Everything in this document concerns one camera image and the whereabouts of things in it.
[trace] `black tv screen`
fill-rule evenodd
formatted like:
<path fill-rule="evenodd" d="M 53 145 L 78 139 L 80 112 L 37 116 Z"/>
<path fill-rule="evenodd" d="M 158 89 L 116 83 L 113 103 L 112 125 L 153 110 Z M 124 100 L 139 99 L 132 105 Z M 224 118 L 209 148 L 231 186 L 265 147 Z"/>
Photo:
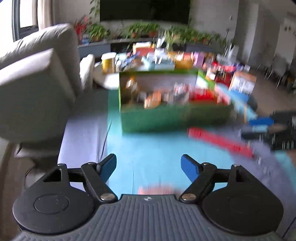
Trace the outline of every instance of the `black tv screen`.
<path fill-rule="evenodd" d="M 101 0 L 100 20 L 157 20 L 188 23 L 190 0 Z"/>

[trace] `cable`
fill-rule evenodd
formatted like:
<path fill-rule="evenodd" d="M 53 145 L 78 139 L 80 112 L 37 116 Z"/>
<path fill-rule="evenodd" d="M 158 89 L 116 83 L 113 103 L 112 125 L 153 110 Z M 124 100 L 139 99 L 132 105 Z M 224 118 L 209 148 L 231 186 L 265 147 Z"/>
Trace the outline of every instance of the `cable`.
<path fill-rule="evenodd" d="M 295 222 L 296 217 L 292 220 L 291 224 L 289 225 L 289 227 L 287 228 L 287 230 L 285 231 L 284 235 L 282 236 L 282 238 L 284 238 L 287 234 L 287 232 L 289 231 L 289 229 L 292 227 L 293 223 Z"/>
<path fill-rule="evenodd" d="M 26 173 L 25 173 L 25 176 L 24 176 L 24 183 L 23 183 L 23 188 L 24 188 L 24 190 L 27 189 L 27 187 L 26 187 L 26 178 L 27 178 L 27 175 L 28 175 L 28 174 L 29 174 L 29 173 L 30 173 L 35 167 L 36 167 L 36 165 L 30 167 L 30 168 L 26 171 Z"/>
<path fill-rule="evenodd" d="M 110 123 L 110 125 L 109 125 L 109 127 L 108 127 L 108 130 L 107 130 L 107 133 L 106 133 L 106 137 L 105 137 L 105 140 L 104 140 L 104 145 L 103 145 L 102 154 L 101 154 L 101 157 L 100 157 L 98 163 L 102 160 L 102 157 L 103 157 L 103 154 L 104 154 L 105 145 L 106 145 L 106 141 L 107 141 L 107 136 L 108 136 L 108 133 L 109 133 L 109 131 L 110 131 L 111 124 L 112 124 L 112 121 L 111 121 L 111 123 Z"/>

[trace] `metal screw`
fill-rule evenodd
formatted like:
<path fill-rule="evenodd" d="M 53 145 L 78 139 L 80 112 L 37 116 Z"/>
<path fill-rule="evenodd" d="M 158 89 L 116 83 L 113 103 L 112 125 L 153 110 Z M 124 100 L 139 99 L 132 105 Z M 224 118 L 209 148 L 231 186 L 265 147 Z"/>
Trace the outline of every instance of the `metal screw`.
<path fill-rule="evenodd" d="M 186 193 L 182 195 L 182 199 L 184 201 L 194 201 L 196 199 L 196 196 L 193 193 Z"/>
<path fill-rule="evenodd" d="M 113 193 L 104 193 L 101 195 L 102 201 L 112 201 L 115 199 L 115 195 Z"/>

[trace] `sofa backrest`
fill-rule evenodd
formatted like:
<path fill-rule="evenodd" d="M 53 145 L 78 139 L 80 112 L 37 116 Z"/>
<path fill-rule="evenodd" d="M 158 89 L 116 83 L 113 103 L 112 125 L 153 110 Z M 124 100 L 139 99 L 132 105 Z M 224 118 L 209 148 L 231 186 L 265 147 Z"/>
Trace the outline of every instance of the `sofa backrest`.
<path fill-rule="evenodd" d="M 78 38 L 70 24 L 51 26 L 14 42 L 7 53 L 0 56 L 0 69 L 51 48 L 55 49 L 75 95 L 79 95 L 82 85 L 79 75 Z"/>

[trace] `open cardboard box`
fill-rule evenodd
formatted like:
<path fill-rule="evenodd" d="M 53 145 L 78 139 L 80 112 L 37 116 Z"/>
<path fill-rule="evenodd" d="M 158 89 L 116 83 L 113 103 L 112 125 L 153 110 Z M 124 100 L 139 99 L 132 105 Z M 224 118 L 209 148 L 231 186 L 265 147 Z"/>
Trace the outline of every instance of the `open cardboard box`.
<path fill-rule="evenodd" d="M 119 101 L 123 132 L 152 132 L 186 129 L 191 126 L 224 124 L 230 117 L 233 105 L 196 102 L 180 104 L 161 104 L 155 109 L 144 109 L 143 104 L 121 105 L 120 90 L 128 79 L 134 76 L 142 91 L 173 89 L 175 83 L 195 86 L 197 71 L 154 71 L 121 72 L 119 74 Z"/>

